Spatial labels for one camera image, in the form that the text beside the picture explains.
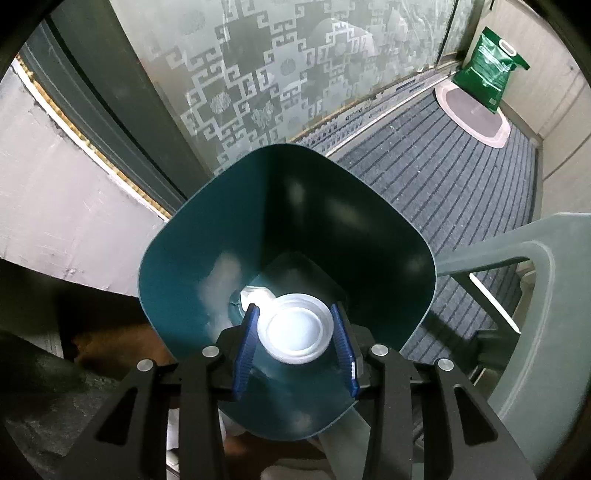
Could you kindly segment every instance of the green bag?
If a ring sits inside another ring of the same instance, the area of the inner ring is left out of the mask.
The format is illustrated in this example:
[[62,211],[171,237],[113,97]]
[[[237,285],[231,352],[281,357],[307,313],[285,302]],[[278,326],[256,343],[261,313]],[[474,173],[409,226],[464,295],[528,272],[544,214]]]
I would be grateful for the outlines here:
[[453,83],[496,113],[509,80],[517,65],[529,70],[528,63],[511,45],[490,28],[480,34],[468,64],[453,78]]

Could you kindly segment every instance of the striped carpet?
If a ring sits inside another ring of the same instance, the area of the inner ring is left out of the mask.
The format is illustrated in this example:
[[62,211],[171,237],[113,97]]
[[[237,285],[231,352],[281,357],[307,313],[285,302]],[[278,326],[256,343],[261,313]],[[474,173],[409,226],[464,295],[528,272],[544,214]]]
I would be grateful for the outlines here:
[[[339,160],[421,231],[435,255],[531,221],[535,146],[514,125],[507,145],[487,147],[457,126],[434,95],[395,118]],[[515,266],[477,275],[512,313],[521,290]],[[453,357],[469,369],[468,341],[490,317],[450,277],[437,280],[431,311],[402,353],[432,363]]]

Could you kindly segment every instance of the white round container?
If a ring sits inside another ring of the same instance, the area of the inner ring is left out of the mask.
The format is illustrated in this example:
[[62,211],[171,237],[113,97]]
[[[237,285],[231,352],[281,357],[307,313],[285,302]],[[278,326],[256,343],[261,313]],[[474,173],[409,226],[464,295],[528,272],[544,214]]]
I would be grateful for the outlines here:
[[324,353],[334,327],[330,310],[319,299],[290,293],[277,297],[261,311],[257,332],[273,358],[301,365]]

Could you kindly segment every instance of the white strip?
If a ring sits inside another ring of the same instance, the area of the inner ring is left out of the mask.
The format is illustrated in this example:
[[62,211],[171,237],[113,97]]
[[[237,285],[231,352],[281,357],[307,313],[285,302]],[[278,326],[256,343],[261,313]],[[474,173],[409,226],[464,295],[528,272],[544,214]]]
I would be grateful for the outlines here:
[[492,306],[498,310],[498,312],[505,319],[505,321],[509,324],[509,326],[514,331],[521,334],[521,330],[519,330],[519,327],[515,324],[513,319],[505,311],[505,309],[502,307],[502,305],[496,300],[496,298],[494,298],[492,293],[486,289],[486,287],[480,282],[480,280],[478,280],[477,276],[475,276],[474,273],[471,273],[469,275],[469,277],[470,277],[470,280],[472,281],[472,283],[476,286],[476,288],[478,288],[478,290],[480,290],[482,292],[482,294],[488,299],[488,301],[490,303],[492,303]]
[[124,190],[129,196],[131,196],[134,200],[145,206],[147,209],[152,210],[156,215],[158,215],[162,220],[165,222],[168,219],[158,210],[156,210],[152,204],[146,201],[142,196],[136,192],[133,188],[131,188],[125,181],[119,177],[111,168],[102,161],[98,155],[96,155],[75,133],[74,131],[68,127],[68,125],[61,119],[61,117],[51,108],[51,105],[46,102],[43,98],[39,90],[35,88],[32,81],[27,76],[27,73],[23,70],[21,65],[19,64],[17,59],[12,61],[12,68],[21,79],[27,90],[29,90],[30,94],[33,95],[34,99],[41,105],[41,107],[45,110],[45,112],[51,117],[51,119],[57,123],[57,125],[70,137],[70,139],[80,147],[84,153],[86,153],[100,168],[102,168],[107,174],[109,178],[117,184],[122,190]]
[[415,93],[413,93],[410,97],[405,98],[404,100],[402,100],[401,102],[398,102],[396,105],[390,107],[388,110],[386,110],[384,113],[382,113],[381,115],[378,115],[376,118],[374,118],[373,120],[371,120],[371,122],[369,122],[368,124],[364,125],[363,127],[361,127],[359,130],[356,130],[354,133],[350,134],[347,138],[341,140],[340,143],[337,143],[333,148],[331,148],[328,152],[325,153],[325,155],[327,157],[330,157],[333,153],[335,153],[337,150],[340,150],[341,148],[343,148],[347,143],[349,143],[351,140],[353,140],[355,137],[357,137],[358,135],[360,135],[361,133],[365,132],[368,128],[372,127],[373,125],[375,125],[376,123],[378,123],[382,118],[384,118],[385,116],[391,114],[394,110],[396,110],[397,108],[402,107],[405,103],[410,102],[410,100],[412,100],[413,98],[418,97],[420,94],[426,92],[427,90],[431,89],[432,87],[434,87],[435,85],[437,85],[438,83],[442,82],[443,80],[449,78],[451,74],[446,75],[445,77],[436,80],[435,82],[430,83],[429,85],[421,88],[420,90],[417,90]]

